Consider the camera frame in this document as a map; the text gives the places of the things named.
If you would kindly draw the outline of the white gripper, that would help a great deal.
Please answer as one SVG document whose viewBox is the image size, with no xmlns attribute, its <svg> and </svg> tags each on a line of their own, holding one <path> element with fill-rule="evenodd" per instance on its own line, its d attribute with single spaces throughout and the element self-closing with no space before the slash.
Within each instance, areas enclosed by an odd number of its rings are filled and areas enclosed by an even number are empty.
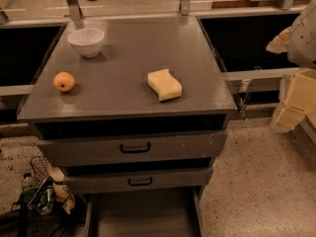
<svg viewBox="0 0 316 237">
<path fill-rule="evenodd" d="M 291 28 L 281 31 L 266 50 L 287 52 L 288 60 L 301 68 L 294 75 L 284 75 L 280 81 L 279 103 L 273 114 L 274 132 L 294 130 L 316 106 L 316 0 L 311 0 Z"/>
</svg>

